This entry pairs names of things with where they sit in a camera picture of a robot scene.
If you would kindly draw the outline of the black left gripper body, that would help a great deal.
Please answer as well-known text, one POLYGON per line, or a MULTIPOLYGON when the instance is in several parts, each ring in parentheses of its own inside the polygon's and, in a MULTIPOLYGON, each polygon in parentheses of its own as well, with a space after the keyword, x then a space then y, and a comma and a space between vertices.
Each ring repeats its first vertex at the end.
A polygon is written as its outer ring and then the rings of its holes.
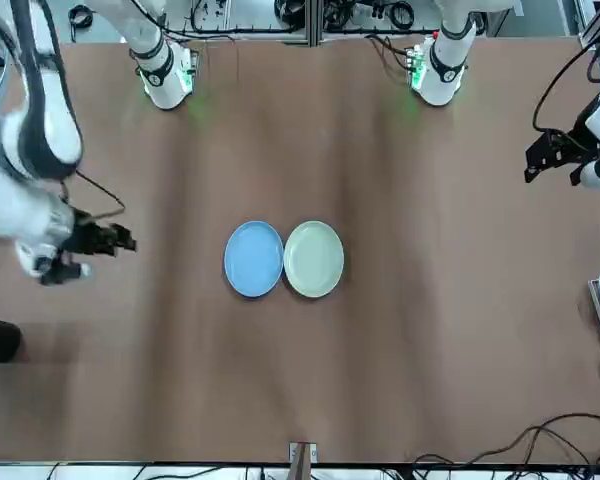
POLYGON ((561 137, 562 164, 588 164, 598 159, 597 138, 589 130, 572 130, 561 137))

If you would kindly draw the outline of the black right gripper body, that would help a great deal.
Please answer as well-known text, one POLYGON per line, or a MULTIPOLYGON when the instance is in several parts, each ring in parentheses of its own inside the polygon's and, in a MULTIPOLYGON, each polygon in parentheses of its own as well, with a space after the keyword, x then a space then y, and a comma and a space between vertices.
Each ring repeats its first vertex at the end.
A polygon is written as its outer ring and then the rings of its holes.
POLYGON ((102 254, 101 227, 89 219, 85 211, 74 209, 74 225, 72 233, 64 241, 64 250, 69 253, 96 255, 102 254))

